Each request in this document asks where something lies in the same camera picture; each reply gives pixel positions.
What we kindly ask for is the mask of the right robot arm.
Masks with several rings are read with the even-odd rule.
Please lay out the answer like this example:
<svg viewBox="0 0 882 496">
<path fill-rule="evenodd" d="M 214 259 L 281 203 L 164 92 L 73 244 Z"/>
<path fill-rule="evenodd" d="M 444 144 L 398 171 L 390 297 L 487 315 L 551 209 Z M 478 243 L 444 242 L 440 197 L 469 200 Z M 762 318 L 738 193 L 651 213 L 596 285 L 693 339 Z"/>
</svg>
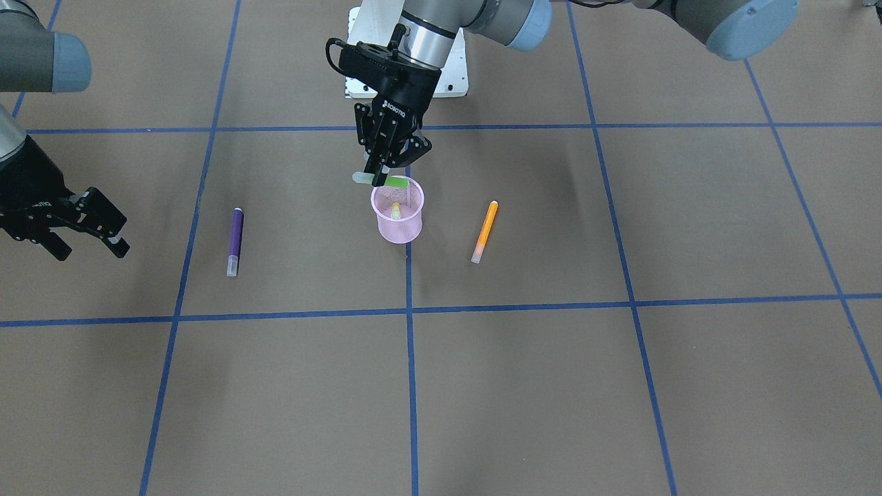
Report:
<svg viewBox="0 0 882 496">
<path fill-rule="evenodd" d="M 91 60 L 80 38 L 44 26 L 25 1 L 1 8 L 1 89 L 4 93 L 79 93 L 90 85 Z M 7 109 L 1 110 L 1 227 L 12 239 L 40 245 L 64 261 L 72 249 L 66 228 L 94 236 L 111 254 L 130 250 L 127 218 L 100 189 L 69 189 L 53 160 Z"/>
</svg>

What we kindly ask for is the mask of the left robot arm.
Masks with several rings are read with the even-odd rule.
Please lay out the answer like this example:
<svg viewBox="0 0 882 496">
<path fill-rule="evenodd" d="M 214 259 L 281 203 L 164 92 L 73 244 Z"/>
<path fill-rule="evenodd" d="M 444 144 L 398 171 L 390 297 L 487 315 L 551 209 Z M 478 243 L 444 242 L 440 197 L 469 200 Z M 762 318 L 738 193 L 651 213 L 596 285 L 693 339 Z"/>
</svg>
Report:
<svg viewBox="0 0 882 496">
<path fill-rule="evenodd" d="M 765 50 L 797 18 L 797 1 L 636 1 L 689 32 L 720 59 L 740 61 Z M 553 21 L 548 1 L 363 1 L 349 40 L 330 38 L 325 56 L 335 72 L 375 92 L 357 103 L 357 141 L 365 167 L 356 183 L 401 187 L 392 169 L 431 151 L 423 135 L 444 67 L 461 32 L 527 52 Z"/>
</svg>

